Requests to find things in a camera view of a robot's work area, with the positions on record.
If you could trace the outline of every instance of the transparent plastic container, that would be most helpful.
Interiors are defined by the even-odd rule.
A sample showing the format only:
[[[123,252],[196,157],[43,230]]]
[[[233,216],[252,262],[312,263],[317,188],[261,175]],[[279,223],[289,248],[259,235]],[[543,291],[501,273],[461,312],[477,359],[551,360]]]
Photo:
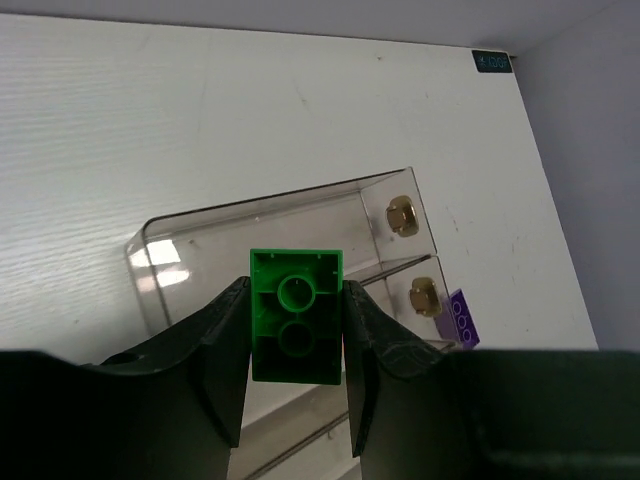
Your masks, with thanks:
[[[412,305],[416,278],[431,282],[431,304],[446,308],[448,291],[411,168],[147,221],[126,255],[149,332],[248,275],[252,248],[342,250],[344,278],[385,312],[438,348],[459,343],[440,333],[452,329],[435,321],[437,305]]]

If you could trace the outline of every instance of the small label sticker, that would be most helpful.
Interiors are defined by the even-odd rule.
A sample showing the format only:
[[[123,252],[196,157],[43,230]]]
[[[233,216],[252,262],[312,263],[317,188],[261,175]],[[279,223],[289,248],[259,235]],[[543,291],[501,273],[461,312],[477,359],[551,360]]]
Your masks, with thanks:
[[[471,350],[480,343],[478,331],[462,290],[456,290],[449,297],[448,305],[435,321],[440,336],[445,339],[459,340],[463,350]]]
[[[509,55],[504,52],[471,50],[471,54],[480,73],[513,73]]]

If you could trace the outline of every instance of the white wood grain surface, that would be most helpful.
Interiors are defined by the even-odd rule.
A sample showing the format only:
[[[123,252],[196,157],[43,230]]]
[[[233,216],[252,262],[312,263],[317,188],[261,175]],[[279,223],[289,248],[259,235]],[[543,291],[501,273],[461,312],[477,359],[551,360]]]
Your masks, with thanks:
[[[143,340],[150,217],[405,166],[482,346],[595,347],[515,77],[468,49],[0,16],[0,347]]]
[[[360,461],[351,456],[349,422],[345,421],[263,475],[263,480],[357,479]]]

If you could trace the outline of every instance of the purple lego brick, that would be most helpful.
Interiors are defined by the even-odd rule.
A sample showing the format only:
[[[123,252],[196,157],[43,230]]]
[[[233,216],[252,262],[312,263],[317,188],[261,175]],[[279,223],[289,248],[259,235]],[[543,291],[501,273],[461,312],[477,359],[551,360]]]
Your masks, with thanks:
[[[459,340],[463,350],[471,350],[480,343],[462,290],[456,290],[449,297],[448,305],[445,305],[443,313],[435,321],[442,338]]]

